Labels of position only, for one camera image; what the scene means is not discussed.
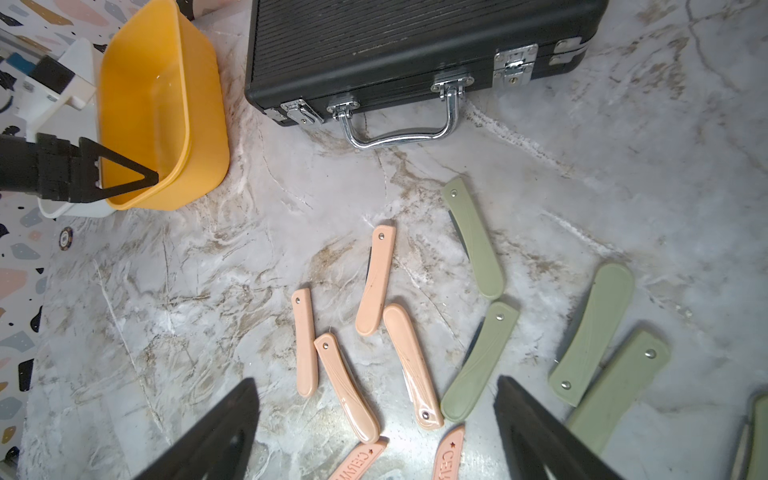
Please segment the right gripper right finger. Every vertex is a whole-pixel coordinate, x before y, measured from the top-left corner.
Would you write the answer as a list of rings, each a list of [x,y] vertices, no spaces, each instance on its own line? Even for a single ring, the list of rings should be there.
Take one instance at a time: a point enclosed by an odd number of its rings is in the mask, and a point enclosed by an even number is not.
[[[514,378],[499,377],[497,388],[494,412],[512,479],[620,479]]]

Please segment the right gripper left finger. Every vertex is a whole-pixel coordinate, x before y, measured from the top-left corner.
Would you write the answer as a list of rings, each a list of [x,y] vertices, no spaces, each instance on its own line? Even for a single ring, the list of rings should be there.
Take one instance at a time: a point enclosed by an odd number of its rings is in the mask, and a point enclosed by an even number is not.
[[[242,479],[259,419],[255,380],[243,379],[139,479]]]

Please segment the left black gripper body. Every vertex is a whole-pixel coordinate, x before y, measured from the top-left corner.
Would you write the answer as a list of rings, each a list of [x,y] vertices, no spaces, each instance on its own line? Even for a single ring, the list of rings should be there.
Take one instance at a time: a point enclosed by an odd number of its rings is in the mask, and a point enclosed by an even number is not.
[[[34,142],[1,137],[1,189],[46,200],[91,203],[99,199],[98,144],[39,134]]]

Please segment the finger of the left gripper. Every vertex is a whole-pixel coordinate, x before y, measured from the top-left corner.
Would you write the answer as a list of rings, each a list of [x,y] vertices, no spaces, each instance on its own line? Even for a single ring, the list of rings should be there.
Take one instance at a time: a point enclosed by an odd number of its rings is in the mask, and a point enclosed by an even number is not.
[[[85,137],[79,138],[77,157],[77,202],[91,203],[156,185],[159,175],[107,147]],[[127,168],[141,176],[140,179],[110,187],[99,185],[100,161],[104,159]]]

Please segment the yellow plastic bin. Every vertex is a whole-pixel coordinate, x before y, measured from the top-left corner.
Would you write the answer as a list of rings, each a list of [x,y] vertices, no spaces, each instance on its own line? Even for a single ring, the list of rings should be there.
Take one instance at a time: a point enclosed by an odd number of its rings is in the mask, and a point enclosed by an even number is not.
[[[177,210],[230,165],[216,52],[176,2],[153,0],[115,35],[98,80],[100,142],[157,184],[108,199],[116,210]]]

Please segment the long pink sheathed knife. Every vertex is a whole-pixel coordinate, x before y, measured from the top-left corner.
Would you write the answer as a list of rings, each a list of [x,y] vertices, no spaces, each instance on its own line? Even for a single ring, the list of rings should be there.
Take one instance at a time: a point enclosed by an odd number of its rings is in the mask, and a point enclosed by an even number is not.
[[[386,450],[388,443],[386,437],[370,444],[359,443],[329,476],[329,480],[360,480]]]

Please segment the white plastic bin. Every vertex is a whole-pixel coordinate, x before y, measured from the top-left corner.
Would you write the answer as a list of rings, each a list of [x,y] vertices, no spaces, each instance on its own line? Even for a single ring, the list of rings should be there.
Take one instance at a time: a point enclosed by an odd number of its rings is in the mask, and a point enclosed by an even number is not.
[[[96,49],[89,40],[80,38],[67,48],[59,58],[59,62],[85,81],[96,85],[102,59],[103,53],[101,51]],[[78,144],[80,137],[99,141],[98,95],[95,94],[80,110],[68,104],[58,108],[42,124],[39,132],[56,135],[74,145]],[[115,209],[108,205],[105,200],[91,203],[68,203],[38,198],[37,202],[40,213],[49,219],[62,216],[104,218],[115,212]]]

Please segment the green knife near arm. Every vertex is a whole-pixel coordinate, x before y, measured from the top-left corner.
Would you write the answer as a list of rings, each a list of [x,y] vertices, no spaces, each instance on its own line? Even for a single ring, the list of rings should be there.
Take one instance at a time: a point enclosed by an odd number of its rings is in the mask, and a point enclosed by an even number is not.
[[[767,392],[750,400],[729,476],[733,480],[767,480]]]

